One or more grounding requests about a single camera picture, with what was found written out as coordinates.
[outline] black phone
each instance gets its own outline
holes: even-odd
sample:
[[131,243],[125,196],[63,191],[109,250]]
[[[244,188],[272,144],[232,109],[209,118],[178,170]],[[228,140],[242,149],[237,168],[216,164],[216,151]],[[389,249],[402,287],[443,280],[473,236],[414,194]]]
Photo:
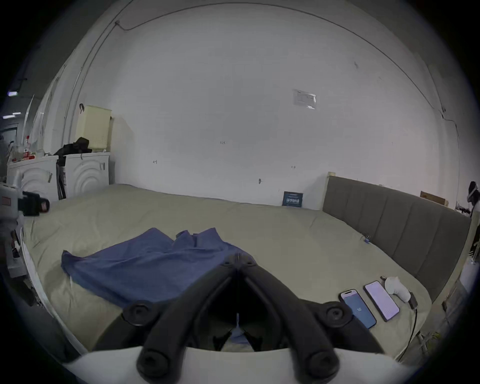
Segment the black phone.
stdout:
[[373,301],[373,304],[385,321],[390,320],[400,312],[400,308],[395,304],[379,281],[373,281],[365,285],[363,289],[367,292],[367,295]]

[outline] phone screen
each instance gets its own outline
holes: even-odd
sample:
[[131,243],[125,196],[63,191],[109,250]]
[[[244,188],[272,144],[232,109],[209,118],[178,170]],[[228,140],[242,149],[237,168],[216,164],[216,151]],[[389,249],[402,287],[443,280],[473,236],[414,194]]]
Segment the phone screen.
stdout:
[[380,282],[374,281],[373,283],[367,284],[365,290],[370,295],[372,301],[377,305],[377,308],[382,313],[385,321],[390,320],[400,312],[400,308],[397,307]]
[[355,317],[359,319],[364,326],[372,328],[377,324],[377,321],[368,309],[367,304],[365,304],[356,290],[352,289],[351,291],[343,292],[340,294],[340,297],[344,303],[350,307]]

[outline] beige bed sheet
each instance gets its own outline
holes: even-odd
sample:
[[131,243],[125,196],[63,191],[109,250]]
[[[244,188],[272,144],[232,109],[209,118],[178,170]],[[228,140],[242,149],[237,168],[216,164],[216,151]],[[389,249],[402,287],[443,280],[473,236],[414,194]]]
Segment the beige bed sheet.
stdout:
[[398,276],[418,301],[420,329],[430,311],[427,290],[344,222],[322,212],[233,203],[111,185],[99,192],[53,203],[48,214],[25,221],[25,243],[50,303],[77,339],[91,350],[120,308],[72,282],[60,266],[63,250],[87,256],[131,239],[149,228],[171,238],[187,229],[215,227],[224,241],[250,253],[298,297],[326,302],[356,289],[377,324],[371,328],[385,352],[395,357],[413,326],[408,304],[394,296],[400,313],[385,322],[363,290],[380,276]]

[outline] gray upholstered headboard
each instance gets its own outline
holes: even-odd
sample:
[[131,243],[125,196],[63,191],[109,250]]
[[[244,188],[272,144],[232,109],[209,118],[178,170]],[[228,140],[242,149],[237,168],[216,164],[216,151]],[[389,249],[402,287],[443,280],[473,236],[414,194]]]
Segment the gray upholstered headboard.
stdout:
[[323,211],[345,221],[413,275],[434,301],[467,239],[470,218],[390,188],[330,176]]

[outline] sign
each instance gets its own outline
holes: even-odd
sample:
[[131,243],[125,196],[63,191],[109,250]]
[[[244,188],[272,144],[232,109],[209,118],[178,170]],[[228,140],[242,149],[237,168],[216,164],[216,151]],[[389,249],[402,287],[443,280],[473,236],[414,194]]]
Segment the sign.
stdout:
[[283,192],[282,205],[284,206],[301,208],[302,200],[303,200],[303,193]]

